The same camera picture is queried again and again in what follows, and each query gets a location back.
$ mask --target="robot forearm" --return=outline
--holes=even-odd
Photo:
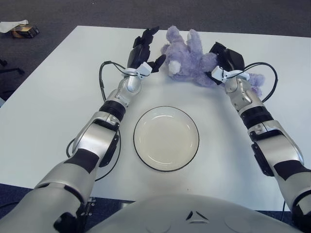
[[[225,90],[254,142],[252,149],[262,172],[276,178],[293,221],[304,230],[311,215],[311,170],[304,167],[300,149],[273,119],[247,80],[239,76],[228,79]]]

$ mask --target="white plate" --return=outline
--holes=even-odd
[[[149,110],[137,122],[134,146],[138,156],[158,171],[175,171],[187,165],[199,147],[199,133],[183,111],[162,106]]]

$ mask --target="chair leg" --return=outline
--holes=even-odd
[[[1,59],[0,59],[0,64],[4,67],[4,66],[6,66],[8,63],[7,63],[7,61],[1,60]]]
[[[0,69],[0,74],[7,73],[7,72],[13,72],[13,71],[17,71],[21,75],[25,73],[25,71],[20,68],[13,68],[13,69]]]

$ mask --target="plate rim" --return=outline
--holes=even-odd
[[[197,131],[197,133],[198,133],[198,146],[197,146],[197,148],[196,148],[196,151],[195,151],[193,157],[192,157],[185,165],[183,165],[183,166],[181,166],[181,167],[179,167],[179,168],[173,169],[173,170],[161,170],[161,169],[157,169],[157,168],[154,168],[154,167],[148,165],[148,164],[141,158],[141,156],[139,155],[139,153],[138,153],[138,151],[137,151],[137,149],[136,149],[136,146],[135,146],[135,131],[136,131],[136,127],[137,127],[139,121],[140,121],[140,120],[142,119],[142,117],[143,117],[144,115],[146,115],[149,111],[154,110],[155,108],[162,108],[162,107],[175,108],[175,109],[177,109],[177,110],[183,112],[184,114],[186,114],[186,115],[190,118],[190,120],[194,123],[194,126],[195,126],[195,128],[196,128],[196,131]],[[185,166],[187,166],[187,165],[195,158],[195,156],[196,156],[196,154],[197,154],[197,152],[198,152],[198,150],[199,150],[199,146],[200,146],[200,134],[199,134],[198,127],[196,126],[194,120],[193,120],[186,112],[184,112],[183,110],[181,110],[181,109],[179,109],[179,108],[176,108],[176,107],[172,107],[172,106],[168,106],[168,105],[162,105],[162,106],[158,106],[158,107],[154,107],[154,108],[152,108],[152,109],[149,109],[147,112],[145,112],[143,115],[141,115],[141,117],[138,119],[138,121],[137,121],[137,123],[136,123],[136,125],[135,125],[135,128],[134,128],[134,132],[133,132],[133,144],[134,144],[134,149],[135,149],[136,154],[138,155],[138,157],[140,158],[140,160],[141,160],[145,165],[147,165],[148,167],[150,167],[151,169],[156,170],[156,171],[161,171],[161,172],[172,172],[172,171],[177,171],[177,170],[180,170],[180,169],[184,168]]]

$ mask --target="black arm joint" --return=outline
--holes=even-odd
[[[101,160],[99,167],[104,167],[107,166],[111,159],[112,156],[117,148],[117,143],[119,141],[119,136],[116,134],[112,140],[112,142],[110,143],[108,150],[106,151],[106,154],[104,155],[103,159]]]
[[[290,176],[301,173],[301,172],[310,172],[310,169],[305,168],[300,161],[298,160],[287,160],[279,162],[274,165],[274,169],[280,177],[284,180],[287,180]]]
[[[302,232],[311,233],[311,212],[304,215],[300,206],[295,205],[292,209],[292,221]]]
[[[283,134],[280,130],[271,130],[271,131],[261,133],[261,134],[256,134],[255,131],[251,131],[249,133],[249,137],[251,138],[253,142],[257,142],[257,141],[260,141],[260,140],[263,140],[269,137],[274,137],[277,135],[283,135]]]
[[[262,173],[266,176],[274,176],[266,158],[264,157],[264,154],[262,153],[261,149],[259,148],[259,146],[257,145],[256,142],[252,145],[252,149],[253,149],[253,152],[255,154],[254,155],[255,159],[256,159]]]
[[[241,114],[241,118],[247,129],[259,123],[273,120],[273,117],[264,106],[257,106],[247,109]]]
[[[119,121],[122,121],[125,114],[125,108],[123,105],[114,100],[105,101],[99,111],[110,113],[114,115]]]
[[[88,173],[95,168],[99,157],[86,149],[78,149],[77,152],[67,159],[64,164],[75,164],[83,169],[85,169]]]
[[[120,124],[116,123],[115,125],[109,124],[107,121],[97,119],[94,121],[95,124],[100,125],[106,129],[112,130],[112,131],[118,131]]]

